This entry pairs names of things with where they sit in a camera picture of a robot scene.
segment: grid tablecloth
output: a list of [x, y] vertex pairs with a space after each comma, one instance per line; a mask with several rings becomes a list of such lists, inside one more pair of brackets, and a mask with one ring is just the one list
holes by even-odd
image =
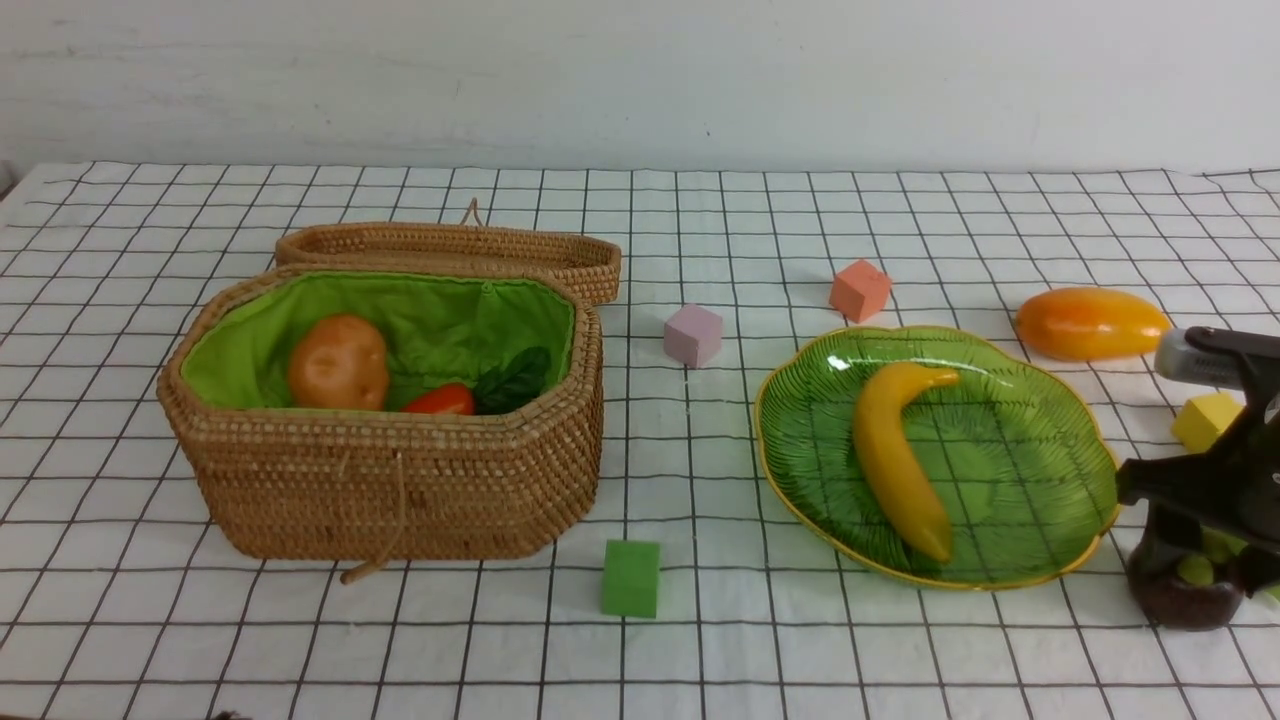
[[[458, 222], [585, 232], [625, 254], [602, 307], [595, 509], [515, 562], [335, 568], [234, 552], [155, 400], [198, 307], [291, 228]], [[1280, 708], [1280, 603], [1151, 628], [1128, 510], [1079, 573], [919, 592], [847, 562], [760, 480], [749, 409], [845, 322], [835, 270], [895, 281], [872, 324], [955, 325], [1018, 357], [1010, 310], [1097, 283], [1179, 325], [1280, 333], [1280, 173], [666, 173], [45, 165], [0, 227], [0, 712], [56, 719], [1247, 720]], [[681, 304], [726, 318], [713, 366], [662, 352]], [[1121, 457], [1178, 452], [1206, 388], [1144, 360], [1042, 365]], [[660, 616], [598, 611], [605, 539], [663, 543]]]

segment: orange mango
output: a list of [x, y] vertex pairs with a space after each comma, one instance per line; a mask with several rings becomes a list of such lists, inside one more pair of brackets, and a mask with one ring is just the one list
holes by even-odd
[[1142, 297], [1106, 287], [1062, 287], [1023, 302], [1014, 322], [1032, 350], [1068, 363], [1155, 352], [1172, 324]]

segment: orange cube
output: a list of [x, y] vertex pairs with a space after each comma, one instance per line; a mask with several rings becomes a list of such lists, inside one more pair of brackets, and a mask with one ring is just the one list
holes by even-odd
[[855, 323], [865, 323], [884, 309], [893, 281], [867, 260], [836, 274], [831, 283], [831, 306]]

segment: basket string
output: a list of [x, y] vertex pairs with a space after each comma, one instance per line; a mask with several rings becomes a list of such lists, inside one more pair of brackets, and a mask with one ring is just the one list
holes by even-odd
[[[347, 456], [342, 459], [342, 464], [338, 465], [339, 479], [342, 477], [342, 473], [347, 468], [347, 457], [351, 457], [351, 454], [347, 454]], [[392, 550], [394, 550], [396, 543], [399, 542], [401, 534], [404, 533], [404, 524], [406, 524], [404, 515], [408, 501], [406, 497], [407, 491], [404, 489], [404, 457], [401, 455], [398, 450], [396, 451], [396, 486], [397, 489], [399, 491], [399, 503], [397, 506], [397, 518], [396, 518], [396, 532], [393, 532], [392, 537], [388, 538], [387, 544], [383, 546], [383, 551], [379, 552], [376, 556], [374, 556], [372, 560], [366, 560], [365, 562], [361, 562], [358, 566], [352, 568], [351, 570], [343, 573], [342, 584], [349, 585], [356, 580], [360, 580], [367, 575], [372, 575], [374, 573], [381, 570], [383, 566], [387, 565], [387, 561], [390, 560]]]
[[476, 224], [484, 227], [484, 220], [480, 219], [480, 199], [472, 197], [471, 205], [467, 205], [467, 211], [462, 215], [462, 220], [458, 222], [460, 225], [467, 224], [467, 218], [475, 218]]

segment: banana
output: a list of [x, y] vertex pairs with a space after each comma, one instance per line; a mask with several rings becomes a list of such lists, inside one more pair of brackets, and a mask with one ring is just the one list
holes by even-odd
[[906, 441], [902, 409], [929, 388], [957, 382], [950, 368], [890, 363], [867, 380], [854, 407], [854, 451], [881, 510], [906, 544], [943, 565], [951, 562], [951, 519]]

